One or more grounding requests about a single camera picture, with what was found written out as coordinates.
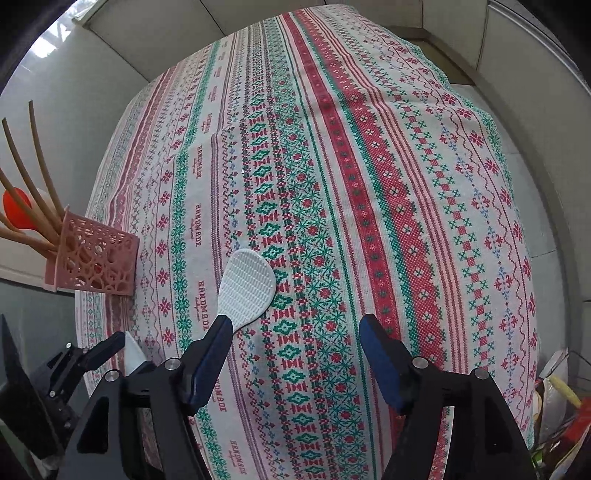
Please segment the white rice paddle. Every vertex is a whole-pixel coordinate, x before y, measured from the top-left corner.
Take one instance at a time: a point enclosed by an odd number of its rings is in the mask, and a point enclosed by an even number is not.
[[[217,294],[217,314],[227,316],[236,333],[269,308],[276,289],[273,269],[263,257],[248,248],[236,250],[222,275]],[[125,375],[147,360],[129,332],[125,332],[124,359]]]

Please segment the blue gripper pad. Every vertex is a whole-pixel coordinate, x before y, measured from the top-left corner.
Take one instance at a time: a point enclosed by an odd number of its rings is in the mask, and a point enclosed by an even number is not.
[[[404,406],[400,394],[400,372],[386,353],[386,348],[391,346],[390,342],[395,340],[388,338],[388,334],[372,314],[361,318],[359,340],[385,402],[400,412]]]
[[[199,342],[204,342],[207,351],[191,379],[189,403],[196,409],[204,407],[209,401],[213,387],[226,361],[232,345],[232,321],[225,315],[218,315],[205,337],[193,343]]]

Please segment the yellow object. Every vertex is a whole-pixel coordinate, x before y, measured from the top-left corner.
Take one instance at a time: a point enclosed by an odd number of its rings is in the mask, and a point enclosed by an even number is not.
[[[573,390],[566,384],[564,381],[557,377],[556,375],[550,375],[548,377],[552,386],[560,392],[560,394],[566,398],[569,402],[571,402],[575,408],[581,408],[581,401],[579,400],[577,394],[573,392]]]
[[[542,397],[540,394],[534,390],[534,406],[533,406],[533,413],[532,419],[535,422],[538,421],[538,417],[540,416],[540,412],[542,411]]]

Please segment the tablecloth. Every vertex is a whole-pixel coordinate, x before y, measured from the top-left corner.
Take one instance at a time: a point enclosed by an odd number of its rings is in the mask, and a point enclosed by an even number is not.
[[[275,272],[194,418],[215,479],[379,478],[400,421],[358,342],[368,312],[440,368],[487,369],[531,441],[531,264],[495,124],[354,9],[270,18],[151,82],[87,215],[141,244],[133,298],[76,293],[81,345],[129,330],[159,364],[212,324],[233,251]]]

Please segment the white object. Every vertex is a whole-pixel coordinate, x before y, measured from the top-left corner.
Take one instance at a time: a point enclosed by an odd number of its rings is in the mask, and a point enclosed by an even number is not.
[[[236,332],[263,314],[276,289],[273,269],[263,257],[248,248],[236,250],[222,276],[217,314],[227,316]]]
[[[566,353],[566,350],[556,352],[548,362],[550,364],[549,369],[544,367],[542,373],[548,375],[553,370],[553,375],[566,383],[569,378],[569,363],[564,359]],[[560,427],[566,413],[566,404],[567,400],[562,393],[554,388],[549,378],[545,378],[540,443],[544,443]]]
[[[125,365],[125,375],[129,375],[148,359],[139,347],[138,342],[134,340],[131,333],[125,332],[125,347],[123,349],[123,361]]]

